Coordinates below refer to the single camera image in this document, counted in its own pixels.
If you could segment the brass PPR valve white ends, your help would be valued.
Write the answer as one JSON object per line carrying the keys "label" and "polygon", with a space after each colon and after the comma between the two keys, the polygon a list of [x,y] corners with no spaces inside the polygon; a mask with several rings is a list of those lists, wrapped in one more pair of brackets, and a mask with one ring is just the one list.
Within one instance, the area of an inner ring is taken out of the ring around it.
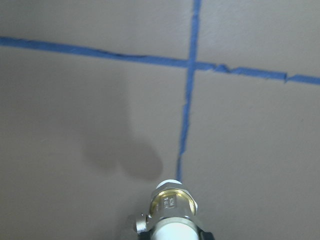
{"label": "brass PPR valve white ends", "polygon": [[183,184],[167,179],[151,194],[149,211],[136,218],[139,240],[199,240],[198,205]]}

